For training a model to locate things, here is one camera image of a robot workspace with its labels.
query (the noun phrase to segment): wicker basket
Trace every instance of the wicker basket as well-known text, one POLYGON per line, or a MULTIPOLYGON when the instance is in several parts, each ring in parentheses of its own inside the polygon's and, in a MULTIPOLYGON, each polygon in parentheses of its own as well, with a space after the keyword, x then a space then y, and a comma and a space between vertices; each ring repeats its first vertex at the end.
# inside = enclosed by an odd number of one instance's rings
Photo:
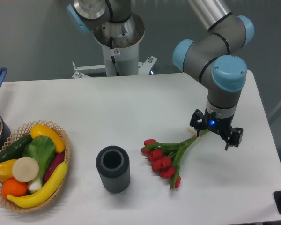
MULTIPOLYGON (((19 127, 17 130, 15 130, 14 133, 10 134, 10 137, 7 139, 7 141, 2 146, 1 151, 4 151, 4 149, 7 146, 9 146, 14 141, 18 140, 20 137, 23 137, 23 136, 29 134, 30 129, 36 124, 45 124, 45 125, 51 127, 56 133, 58 133, 60 135, 60 137, 62 138, 62 140, 64 141, 65 146, 66 146, 65 161, 69 164, 70 157, 71 157, 71 148, 70 148, 69 138, 68 138, 66 132, 63 130, 63 128, 61 128, 59 125, 57 125, 51 121, 47 122, 47 121, 40 120, 38 122, 34 121, 34 122, 29 122, 28 124, 24 124, 22 127, 19 127)), ((11 210, 13 212, 19 212, 19 213, 32 212, 32 211, 39 210, 39 209, 43 208, 44 206, 46 206, 50 201, 52 201, 55 198, 55 196, 60 191, 64 181, 65 181, 65 178, 63 179, 63 181, 59 185, 59 187, 56 189, 56 191, 53 193, 53 195, 51 195, 51 197, 49 199, 47 199, 47 201, 45 201, 44 203, 42 203, 36 207, 27 208, 27 209, 21 208, 21 207, 17 206, 15 203, 5 200, 1 195, 1 188, 2 188, 3 183, 0 182, 0 205, 3 206, 7 210, 11 210)))

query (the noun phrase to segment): yellow banana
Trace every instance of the yellow banana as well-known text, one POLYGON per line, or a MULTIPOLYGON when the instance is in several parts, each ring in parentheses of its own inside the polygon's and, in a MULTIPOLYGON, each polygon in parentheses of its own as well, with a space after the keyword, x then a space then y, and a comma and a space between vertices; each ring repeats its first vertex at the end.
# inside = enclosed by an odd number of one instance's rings
POLYGON ((48 181, 36 193, 22 197, 8 195, 8 200, 14 202, 22 208, 31 208, 42 204, 50 198, 50 196, 56 191, 57 187, 61 184, 67 173, 67 168, 67 162, 62 162, 56 167, 48 181))

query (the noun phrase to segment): green leafy vegetable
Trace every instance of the green leafy vegetable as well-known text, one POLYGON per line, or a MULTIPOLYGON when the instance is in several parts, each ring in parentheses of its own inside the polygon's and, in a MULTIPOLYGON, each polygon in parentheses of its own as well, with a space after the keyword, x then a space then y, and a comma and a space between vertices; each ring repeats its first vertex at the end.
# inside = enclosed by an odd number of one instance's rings
POLYGON ((39 172, 35 179, 28 183, 31 192, 39 190, 43 185, 43 176, 55 155, 55 145, 51 138, 38 136, 25 148, 23 156, 34 158, 39 166, 39 172))

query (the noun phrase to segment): bouquet of tulips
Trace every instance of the bouquet of tulips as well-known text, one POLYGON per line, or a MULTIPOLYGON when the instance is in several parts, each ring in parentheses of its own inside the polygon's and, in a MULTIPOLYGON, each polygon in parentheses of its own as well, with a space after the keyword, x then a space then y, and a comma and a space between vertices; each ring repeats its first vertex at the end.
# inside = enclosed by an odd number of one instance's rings
MULTIPOLYGON (((202 131, 200 136, 206 134, 208 130, 202 131)), ((197 140, 197 136, 192 136, 185 141, 178 143, 161 143, 155 139, 144 141, 142 154, 147 155, 147 160, 152 162, 152 170, 162 178, 170 179, 170 189, 179 187, 181 177, 179 176, 180 161, 188 147, 197 140)))

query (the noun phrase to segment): yellow bell pepper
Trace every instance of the yellow bell pepper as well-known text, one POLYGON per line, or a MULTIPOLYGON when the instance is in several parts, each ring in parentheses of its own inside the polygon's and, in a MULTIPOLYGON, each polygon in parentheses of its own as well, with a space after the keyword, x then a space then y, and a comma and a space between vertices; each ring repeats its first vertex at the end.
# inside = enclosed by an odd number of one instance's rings
POLYGON ((38 136, 47 136, 52 139, 55 145, 55 151, 62 153, 65 150, 65 144, 61 137, 50 127, 43 124, 36 124, 30 130, 32 139, 38 136))
POLYGON ((5 182, 11 178, 13 178, 13 165, 17 161, 16 159, 11 159, 5 162, 0 163, 0 181, 5 182))

